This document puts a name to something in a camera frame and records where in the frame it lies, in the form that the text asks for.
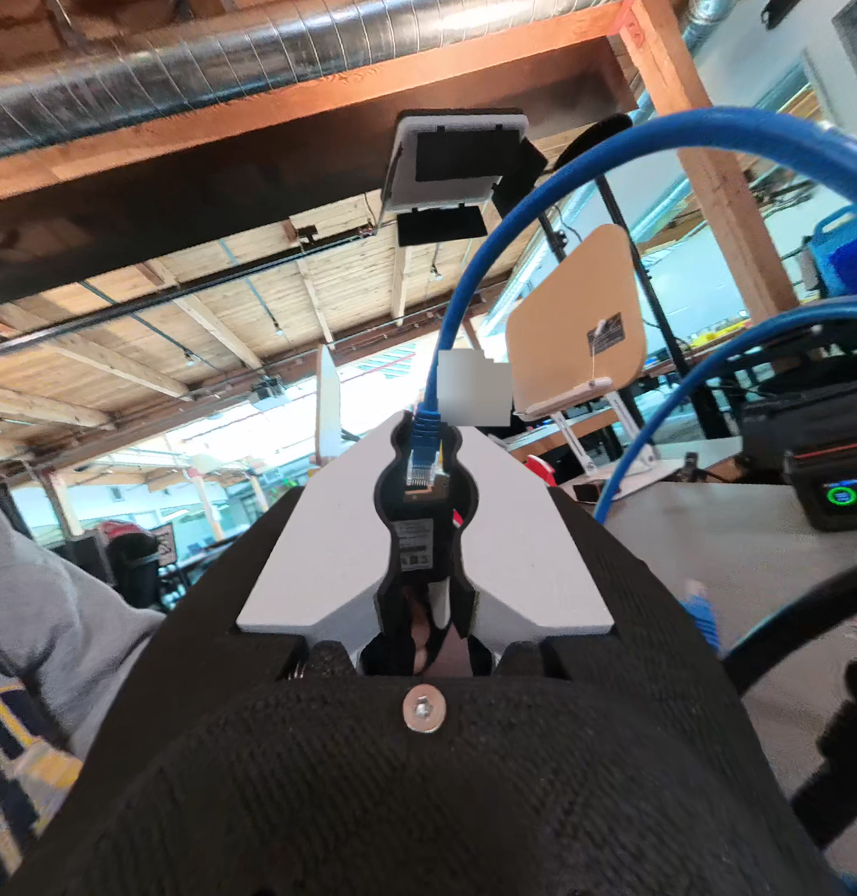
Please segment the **person's left hand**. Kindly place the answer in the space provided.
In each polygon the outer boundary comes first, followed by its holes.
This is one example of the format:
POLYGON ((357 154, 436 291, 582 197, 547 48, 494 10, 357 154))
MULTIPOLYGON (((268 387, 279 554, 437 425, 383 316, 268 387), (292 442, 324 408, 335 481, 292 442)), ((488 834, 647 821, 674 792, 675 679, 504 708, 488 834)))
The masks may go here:
POLYGON ((411 586, 403 588, 411 611, 414 644, 413 673, 417 678, 465 678, 471 675, 467 641, 450 623, 445 630, 434 624, 427 598, 411 586))

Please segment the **silver ventilation duct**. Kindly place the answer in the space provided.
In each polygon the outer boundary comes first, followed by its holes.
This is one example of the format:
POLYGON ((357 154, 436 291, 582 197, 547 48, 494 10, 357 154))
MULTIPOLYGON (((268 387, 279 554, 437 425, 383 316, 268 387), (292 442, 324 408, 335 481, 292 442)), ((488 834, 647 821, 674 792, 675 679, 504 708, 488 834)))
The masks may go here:
POLYGON ((0 160, 614 2, 277 2, 0 73, 0 160))

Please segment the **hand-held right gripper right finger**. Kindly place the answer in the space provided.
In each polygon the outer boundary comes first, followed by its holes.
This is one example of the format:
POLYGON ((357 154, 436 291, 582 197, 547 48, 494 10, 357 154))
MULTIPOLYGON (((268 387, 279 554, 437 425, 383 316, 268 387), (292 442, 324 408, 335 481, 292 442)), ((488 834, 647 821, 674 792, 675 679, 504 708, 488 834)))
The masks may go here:
POLYGON ((460 531, 477 593, 470 631, 491 651, 548 637, 601 635, 611 615, 554 497, 564 497, 474 427, 458 427, 456 461, 477 487, 460 531))

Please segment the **black trash bin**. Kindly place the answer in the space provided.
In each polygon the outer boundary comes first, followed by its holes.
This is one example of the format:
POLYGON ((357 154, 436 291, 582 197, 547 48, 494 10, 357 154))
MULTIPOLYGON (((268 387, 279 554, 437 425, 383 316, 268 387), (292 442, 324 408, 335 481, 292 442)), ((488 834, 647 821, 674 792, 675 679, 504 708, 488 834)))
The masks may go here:
POLYGON ((160 552, 150 532, 127 532, 106 548, 115 590, 134 609, 163 610, 160 597, 160 552))

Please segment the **white board on stand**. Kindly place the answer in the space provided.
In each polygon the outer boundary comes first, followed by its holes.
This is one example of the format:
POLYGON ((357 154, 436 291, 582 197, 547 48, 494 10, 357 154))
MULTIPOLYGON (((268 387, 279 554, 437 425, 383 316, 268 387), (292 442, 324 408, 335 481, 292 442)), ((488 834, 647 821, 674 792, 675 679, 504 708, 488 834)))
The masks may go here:
POLYGON ((341 424, 341 379, 330 348, 323 344, 315 368, 314 464, 324 468, 361 436, 341 424))

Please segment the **black ethernet port adapter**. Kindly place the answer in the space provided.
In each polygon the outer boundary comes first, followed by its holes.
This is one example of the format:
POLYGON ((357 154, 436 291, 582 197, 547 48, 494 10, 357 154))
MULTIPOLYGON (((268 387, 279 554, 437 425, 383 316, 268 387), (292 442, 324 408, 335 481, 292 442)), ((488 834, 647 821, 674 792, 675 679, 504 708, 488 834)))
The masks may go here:
POLYGON ((462 518, 448 488, 405 491, 402 499, 389 509, 388 516, 403 583, 428 585, 449 579, 454 536, 462 518))

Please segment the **white board stand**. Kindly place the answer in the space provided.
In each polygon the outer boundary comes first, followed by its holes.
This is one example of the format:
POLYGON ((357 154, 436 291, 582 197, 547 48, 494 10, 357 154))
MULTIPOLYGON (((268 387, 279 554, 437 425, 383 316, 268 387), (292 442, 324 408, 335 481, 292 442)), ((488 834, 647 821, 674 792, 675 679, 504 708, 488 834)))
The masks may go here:
POLYGON ((523 400, 516 401, 514 403, 514 411, 526 423, 546 418, 552 420, 563 437, 565 444, 581 466, 583 476, 590 481, 604 481, 610 476, 610 473, 603 472, 602 468, 595 464, 591 455, 586 452, 579 442, 580 436, 574 431, 572 423, 564 416, 565 411, 570 407, 583 405, 600 398, 606 400, 624 432, 632 439, 636 438, 639 435, 640 428, 621 397, 620 392, 614 387, 613 379, 609 376, 591 375, 589 380, 574 385, 569 389, 560 390, 551 397, 535 400, 529 399, 527 402, 523 400))

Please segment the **wooden board with black tag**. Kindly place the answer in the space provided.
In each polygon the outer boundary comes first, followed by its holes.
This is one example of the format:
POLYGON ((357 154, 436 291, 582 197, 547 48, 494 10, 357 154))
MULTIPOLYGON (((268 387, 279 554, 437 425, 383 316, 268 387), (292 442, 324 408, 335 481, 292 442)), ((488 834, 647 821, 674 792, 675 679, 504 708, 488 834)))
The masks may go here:
POLYGON ((647 339, 631 241, 599 226, 510 314, 513 402, 551 397, 591 378, 619 391, 640 375, 647 339))

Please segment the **wooden post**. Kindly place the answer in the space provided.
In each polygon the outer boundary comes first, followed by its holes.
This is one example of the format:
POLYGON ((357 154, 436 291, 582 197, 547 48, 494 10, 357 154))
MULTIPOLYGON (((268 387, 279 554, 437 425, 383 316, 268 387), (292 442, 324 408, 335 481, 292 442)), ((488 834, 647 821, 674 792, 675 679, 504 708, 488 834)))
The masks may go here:
MULTIPOLYGON (((659 117, 712 106, 667 1, 624 2, 618 30, 659 117)), ((733 153, 677 156, 749 311, 759 323, 798 306, 791 281, 733 153)))

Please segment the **black power station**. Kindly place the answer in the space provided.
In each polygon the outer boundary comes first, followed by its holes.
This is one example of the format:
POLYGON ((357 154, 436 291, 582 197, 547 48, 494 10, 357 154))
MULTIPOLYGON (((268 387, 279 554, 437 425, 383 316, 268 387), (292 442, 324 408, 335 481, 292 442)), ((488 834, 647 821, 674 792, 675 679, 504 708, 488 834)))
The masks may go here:
POLYGON ((771 377, 739 413, 749 470, 780 475, 809 523, 857 531, 857 354, 771 377))

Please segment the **person's left forearm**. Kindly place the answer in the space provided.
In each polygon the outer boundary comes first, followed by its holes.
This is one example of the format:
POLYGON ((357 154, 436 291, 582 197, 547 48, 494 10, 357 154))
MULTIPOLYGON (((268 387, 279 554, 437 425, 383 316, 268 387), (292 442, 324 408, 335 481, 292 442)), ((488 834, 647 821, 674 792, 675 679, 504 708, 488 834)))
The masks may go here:
POLYGON ((17 532, 0 510, 0 660, 84 760, 165 616, 17 532))

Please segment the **person's printed grey sweatshirt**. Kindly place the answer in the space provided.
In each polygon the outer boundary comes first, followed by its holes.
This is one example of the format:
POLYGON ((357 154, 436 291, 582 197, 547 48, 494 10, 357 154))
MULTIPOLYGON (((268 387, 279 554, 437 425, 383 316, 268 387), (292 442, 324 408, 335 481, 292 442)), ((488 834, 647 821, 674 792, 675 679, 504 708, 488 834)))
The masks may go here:
POLYGON ((0 889, 59 812, 82 767, 0 659, 0 889))

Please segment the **white light panel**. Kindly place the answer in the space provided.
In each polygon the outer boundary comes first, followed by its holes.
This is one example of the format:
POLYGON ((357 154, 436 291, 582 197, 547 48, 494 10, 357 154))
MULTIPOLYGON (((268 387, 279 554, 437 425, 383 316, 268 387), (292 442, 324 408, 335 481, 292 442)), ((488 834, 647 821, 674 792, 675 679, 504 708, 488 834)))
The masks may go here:
POLYGON ((528 118, 513 109, 402 114, 380 213, 394 216, 398 246, 485 238, 485 204, 505 216, 546 169, 527 129, 528 118))

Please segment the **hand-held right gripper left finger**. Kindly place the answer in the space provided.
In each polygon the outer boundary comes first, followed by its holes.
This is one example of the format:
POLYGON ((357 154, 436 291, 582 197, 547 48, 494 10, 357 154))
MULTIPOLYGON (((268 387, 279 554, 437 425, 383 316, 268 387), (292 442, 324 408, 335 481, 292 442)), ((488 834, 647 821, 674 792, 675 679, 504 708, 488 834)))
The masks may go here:
POLYGON ((237 627, 299 635, 312 646, 360 651, 380 632, 376 595, 389 570, 391 535, 376 510, 392 465, 398 411, 305 486, 255 583, 237 627))

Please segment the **blue plastic crate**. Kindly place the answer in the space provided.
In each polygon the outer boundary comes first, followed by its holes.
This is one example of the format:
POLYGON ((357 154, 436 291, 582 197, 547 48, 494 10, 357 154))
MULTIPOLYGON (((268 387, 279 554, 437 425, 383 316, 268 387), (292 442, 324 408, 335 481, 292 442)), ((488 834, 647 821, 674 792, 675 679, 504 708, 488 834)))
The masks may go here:
POLYGON ((808 248, 829 297, 857 295, 857 205, 818 222, 808 248))

